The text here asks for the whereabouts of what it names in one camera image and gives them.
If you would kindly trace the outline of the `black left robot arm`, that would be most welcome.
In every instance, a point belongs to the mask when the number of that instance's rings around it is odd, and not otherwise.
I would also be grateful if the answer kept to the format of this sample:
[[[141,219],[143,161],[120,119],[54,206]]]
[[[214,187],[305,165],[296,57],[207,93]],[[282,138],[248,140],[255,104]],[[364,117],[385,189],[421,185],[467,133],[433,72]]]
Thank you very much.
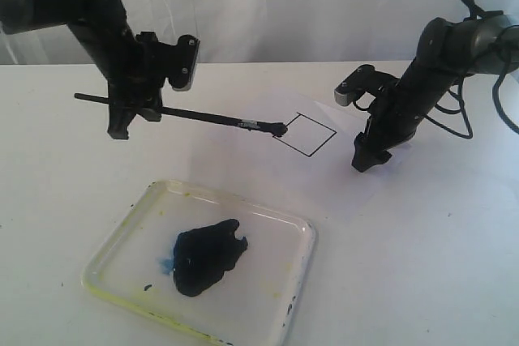
[[[112,139],[128,139],[135,117],[159,122],[168,49],[154,32],[133,33],[122,0],[1,0],[7,35],[67,27],[107,82]]]

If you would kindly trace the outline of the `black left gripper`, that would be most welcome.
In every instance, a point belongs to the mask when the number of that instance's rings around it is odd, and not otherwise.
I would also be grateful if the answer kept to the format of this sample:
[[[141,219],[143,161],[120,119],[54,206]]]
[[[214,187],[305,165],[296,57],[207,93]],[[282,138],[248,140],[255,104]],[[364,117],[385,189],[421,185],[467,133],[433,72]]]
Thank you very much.
[[[128,126],[139,114],[160,122],[165,76],[159,64],[160,41],[155,32],[107,30],[109,49],[109,125],[112,139],[129,139]]]

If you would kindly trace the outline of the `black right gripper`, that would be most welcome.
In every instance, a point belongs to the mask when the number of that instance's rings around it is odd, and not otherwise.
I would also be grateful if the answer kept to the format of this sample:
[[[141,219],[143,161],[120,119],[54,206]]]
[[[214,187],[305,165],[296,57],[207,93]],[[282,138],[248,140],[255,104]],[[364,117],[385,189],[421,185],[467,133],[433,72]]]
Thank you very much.
[[[424,80],[367,82],[367,92],[375,99],[368,108],[370,117],[363,135],[358,135],[354,140],[353,168],[366,172],[387,163],[392,158],[389,150],[378,152],[370,147],[394,147],[414,136],[426,115],[422,102],[425,91]]]

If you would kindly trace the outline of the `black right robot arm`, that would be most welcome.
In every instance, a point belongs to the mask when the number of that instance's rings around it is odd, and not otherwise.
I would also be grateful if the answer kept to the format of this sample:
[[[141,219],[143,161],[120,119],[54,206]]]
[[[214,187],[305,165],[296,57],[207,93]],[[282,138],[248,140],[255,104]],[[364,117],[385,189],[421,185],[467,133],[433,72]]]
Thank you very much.
[[[421,122],[453,86],[472,75],[506,74],[518,68],[518,22],[509,15],[450,23],[433,19],[422,31],[417,52],[401,77],[364,64],[337,87],[335,97],[355,105],[374,99],[364,131],[354,140],[359,172],[387,163],[390,149],[412,139]]]

